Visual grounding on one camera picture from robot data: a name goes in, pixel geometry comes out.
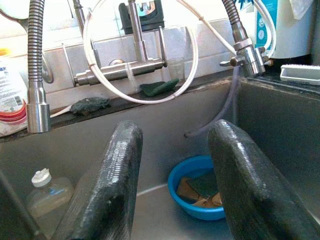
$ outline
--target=blue bowl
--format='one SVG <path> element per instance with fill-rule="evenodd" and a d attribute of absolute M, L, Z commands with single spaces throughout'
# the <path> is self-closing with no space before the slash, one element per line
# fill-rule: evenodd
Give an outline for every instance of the blue bowl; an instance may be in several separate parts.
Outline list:
<path fill-rule="evenodd" d="M 196 178 L 214 168 L 211 156 L 196 156 L 188 158 L 179 163 L 171 171 L 168 179 L 168 188 L 171 197 L 189 215 L 206 221 L 214 221 L 225 218 L 225 211 L 222 206 L 216 208 L 202 208 L 193 206 L 183 201 L 177 194 L 178 185 L 182 177 Z"/>

